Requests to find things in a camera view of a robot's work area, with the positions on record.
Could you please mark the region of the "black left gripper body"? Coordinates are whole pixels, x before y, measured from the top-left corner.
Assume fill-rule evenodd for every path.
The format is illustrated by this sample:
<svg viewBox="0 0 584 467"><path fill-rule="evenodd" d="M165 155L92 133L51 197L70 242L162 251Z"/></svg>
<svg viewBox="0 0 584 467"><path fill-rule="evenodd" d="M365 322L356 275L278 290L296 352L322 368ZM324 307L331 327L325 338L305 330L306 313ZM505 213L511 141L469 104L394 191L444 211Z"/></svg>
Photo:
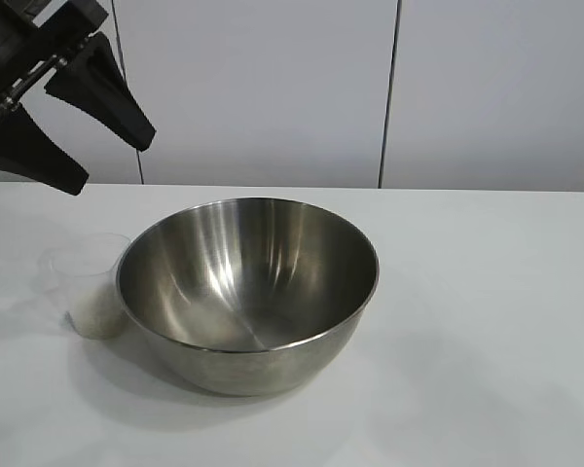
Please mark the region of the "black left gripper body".
<svg viewBox="0 0 584 467"><path fill-rule="evenodd" d="M96 1L67 1L42 24L47 1L0 1L0 121L41 78L81 52L108 12Z"/></svg>

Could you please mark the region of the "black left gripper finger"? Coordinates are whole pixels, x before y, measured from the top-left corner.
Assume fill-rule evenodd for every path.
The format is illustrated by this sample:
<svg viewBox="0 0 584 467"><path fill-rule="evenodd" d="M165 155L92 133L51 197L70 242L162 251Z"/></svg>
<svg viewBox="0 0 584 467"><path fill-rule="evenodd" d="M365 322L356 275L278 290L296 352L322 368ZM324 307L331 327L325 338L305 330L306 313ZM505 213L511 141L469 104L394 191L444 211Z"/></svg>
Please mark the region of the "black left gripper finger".
<svg viewBox="0 0 584 467"><path fill-rule="evenodd" d="M45 91L98 120L132 148L151 146L156 130L132 96L105 34L97 32L80 43Z"/></svg>
<svg viewBox="0 0 584 467"><path fill-rule="evenodd" d="M0 115L0 171L76 196L89 174L37 126L18 104Z"/></svg>

